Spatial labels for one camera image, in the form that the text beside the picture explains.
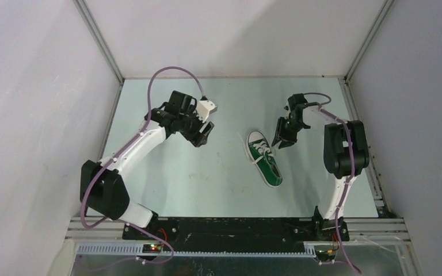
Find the white shoelace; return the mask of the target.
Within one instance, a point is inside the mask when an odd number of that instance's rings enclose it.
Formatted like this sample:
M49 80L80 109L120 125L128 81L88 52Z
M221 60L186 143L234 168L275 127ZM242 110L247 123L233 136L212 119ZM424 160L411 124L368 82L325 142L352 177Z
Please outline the white shoelace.
M257 164L262 160L267 163L275 161L275 154L272 151L272 147L260 131L252 131L246 138L243 138L240 133L237 133L237 136L242 143L246 157L252 164Z

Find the green canvas sneaker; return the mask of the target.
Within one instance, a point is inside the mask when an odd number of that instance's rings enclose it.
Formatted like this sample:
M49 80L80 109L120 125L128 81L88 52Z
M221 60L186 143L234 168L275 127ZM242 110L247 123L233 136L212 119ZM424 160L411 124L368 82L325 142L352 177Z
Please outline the green canvas sneaker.
M269 187L279 187L283 177L275 161L275 155L266 137L259 131L252 131L246 138L246 152Z

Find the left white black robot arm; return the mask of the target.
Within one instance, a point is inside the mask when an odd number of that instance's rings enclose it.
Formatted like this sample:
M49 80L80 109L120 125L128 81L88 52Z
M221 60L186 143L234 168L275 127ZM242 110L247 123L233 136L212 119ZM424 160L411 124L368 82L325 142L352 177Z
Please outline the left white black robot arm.
M208 120L217 104L203 96L173 91L167 102L148 111L139 130L116 152L81 168L81 214L91 208L111 220L133 224L144 239L153 239L159 224L156 213L129 196L127 178L138 163L170 135L180 133L194 147L207 143L214 124Z

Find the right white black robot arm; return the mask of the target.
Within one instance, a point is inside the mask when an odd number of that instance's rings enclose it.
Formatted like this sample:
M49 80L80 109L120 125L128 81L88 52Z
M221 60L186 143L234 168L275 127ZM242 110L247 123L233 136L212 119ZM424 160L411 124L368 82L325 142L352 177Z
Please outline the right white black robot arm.
M303 129L323 130L323 163L330 174L330 189L315 207L310 223L294 229L296 237L304 241L344 239L344 205L349 191L370 157L364 124L336 116L324 103L309 102L307 93L293 94L285 106L286 115L277 121L272 146L279 149L297 142Z

